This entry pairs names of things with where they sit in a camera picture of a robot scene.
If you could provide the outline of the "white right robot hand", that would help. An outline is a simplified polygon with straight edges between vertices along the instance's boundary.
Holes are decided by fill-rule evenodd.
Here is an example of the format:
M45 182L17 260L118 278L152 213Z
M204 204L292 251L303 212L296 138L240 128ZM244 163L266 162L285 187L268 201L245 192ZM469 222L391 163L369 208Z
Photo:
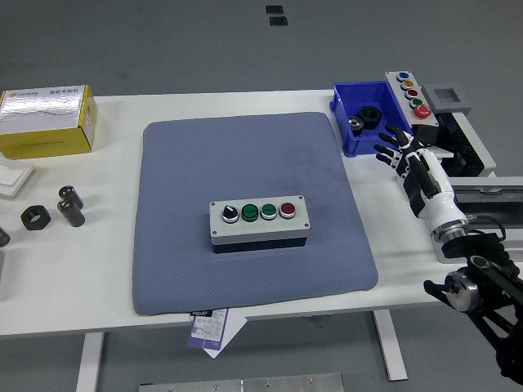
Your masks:
M376 158L397 174L413 214L425 221L432 239L446 243L467 234L469 224L454 201L454 190L438 158L408 132L386 125L378 134Z

